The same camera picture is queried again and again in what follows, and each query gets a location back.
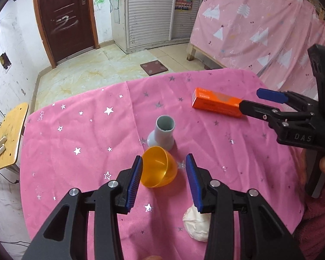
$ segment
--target floor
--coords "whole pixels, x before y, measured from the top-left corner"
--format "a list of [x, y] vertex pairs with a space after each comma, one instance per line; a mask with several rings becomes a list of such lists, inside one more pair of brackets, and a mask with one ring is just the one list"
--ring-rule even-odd
[[85, 91], [149, 77], [140, 64], [153, 60], [160, 60], [168, 68], [165, 73], [204, 70], [200, 60], [186, 60], [187, 46], [177, 44], [127, 55], [113, 44], [84, 53], [41, 77], [35, 111]]

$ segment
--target white crumpled object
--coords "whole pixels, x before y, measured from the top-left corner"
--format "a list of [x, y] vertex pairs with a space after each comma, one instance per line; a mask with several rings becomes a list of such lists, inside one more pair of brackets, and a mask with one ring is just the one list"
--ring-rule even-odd
[[183, 223], [186, 231], [193, 239], [207, 242], [211, 224], [210, 213], [201, 214], [195, 205], [192, 205], [184, 214]]

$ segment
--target metal screw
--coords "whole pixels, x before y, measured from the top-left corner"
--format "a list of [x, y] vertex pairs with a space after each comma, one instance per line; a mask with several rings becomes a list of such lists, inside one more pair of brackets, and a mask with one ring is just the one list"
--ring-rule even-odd
[[116, 180], [112, 180], [112, 181], [108, 182], [109, 187], [116, 187], [118, 185], [119, 185], [119, 183]]
[[252, 188], [251, 190], [249, 190], [249, 195], [251, 197], [257, 197], [259, 195], [259, 192], [256, 189]]
[[220, 182], [218, 180], [212, 180], [212, 181], [209, 182], [209, 184], [212, 187], [219, 187], [220, 186]]
[[78, 190], [78, 188], [72, 188], [72, 189], [70, 189], [70, 191], [68, 192], [68, 194], [69, 195], [71, 195], [71, 196], [75, 196], [75, 195], [77, 195], [79, 193], [79, 190]]

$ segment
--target white cabinet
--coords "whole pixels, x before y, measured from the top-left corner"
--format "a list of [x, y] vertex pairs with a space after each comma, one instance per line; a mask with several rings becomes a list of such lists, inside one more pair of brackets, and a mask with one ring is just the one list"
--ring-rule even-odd
[[189, 42], [201, 0], [191, 11], [175, 10], [175, 0], [111, 0], [112, 33], [126, 53]]

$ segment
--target orange box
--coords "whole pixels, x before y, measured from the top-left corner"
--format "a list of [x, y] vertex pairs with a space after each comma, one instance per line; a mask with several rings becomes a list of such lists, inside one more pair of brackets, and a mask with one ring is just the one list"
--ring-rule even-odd
[[241, 117], [239, 103], [241, 99], [222, 93], [196, 88], [193, 94], [193, 108], [213, 111], [234, 117]]

